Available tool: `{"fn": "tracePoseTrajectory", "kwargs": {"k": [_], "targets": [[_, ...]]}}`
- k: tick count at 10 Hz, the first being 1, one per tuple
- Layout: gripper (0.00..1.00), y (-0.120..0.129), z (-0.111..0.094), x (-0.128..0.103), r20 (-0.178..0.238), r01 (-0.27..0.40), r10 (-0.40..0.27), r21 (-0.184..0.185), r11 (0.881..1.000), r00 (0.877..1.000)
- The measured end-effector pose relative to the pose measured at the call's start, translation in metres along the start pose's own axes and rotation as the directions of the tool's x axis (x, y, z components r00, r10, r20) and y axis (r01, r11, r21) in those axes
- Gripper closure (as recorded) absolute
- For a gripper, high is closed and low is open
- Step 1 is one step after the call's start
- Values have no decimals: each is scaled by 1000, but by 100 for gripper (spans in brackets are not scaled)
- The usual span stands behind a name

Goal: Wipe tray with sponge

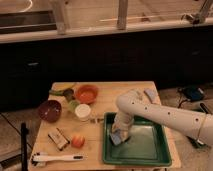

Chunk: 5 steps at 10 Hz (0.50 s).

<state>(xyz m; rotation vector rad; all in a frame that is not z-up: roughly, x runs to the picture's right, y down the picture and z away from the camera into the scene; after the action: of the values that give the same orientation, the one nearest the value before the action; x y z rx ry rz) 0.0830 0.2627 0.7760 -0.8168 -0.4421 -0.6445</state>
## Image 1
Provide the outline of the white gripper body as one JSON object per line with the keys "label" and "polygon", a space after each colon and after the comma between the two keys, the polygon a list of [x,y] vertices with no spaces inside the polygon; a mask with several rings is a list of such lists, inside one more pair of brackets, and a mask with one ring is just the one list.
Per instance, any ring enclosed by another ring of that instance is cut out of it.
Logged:
{"label": "white gripper body", "polygon": [[133,117],[130,115],[117,114],[112,126],[112,132],[119,131],[119,135],[122,141],[129,138],[129,130],[133,125]]}

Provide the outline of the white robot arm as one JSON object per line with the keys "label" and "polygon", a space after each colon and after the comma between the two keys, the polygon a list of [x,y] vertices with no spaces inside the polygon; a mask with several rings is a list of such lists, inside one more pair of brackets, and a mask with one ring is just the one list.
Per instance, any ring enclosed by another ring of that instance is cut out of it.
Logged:
{"label": "white robot arm", "polygon": [[119,95],[116,106],[118,112],[112,130],[124,131],[123,140],[128,137],[134,117],[141,116],[213,146],[213,115],[211,114],[146,103],[140,99],[139,92],[135,89]]}

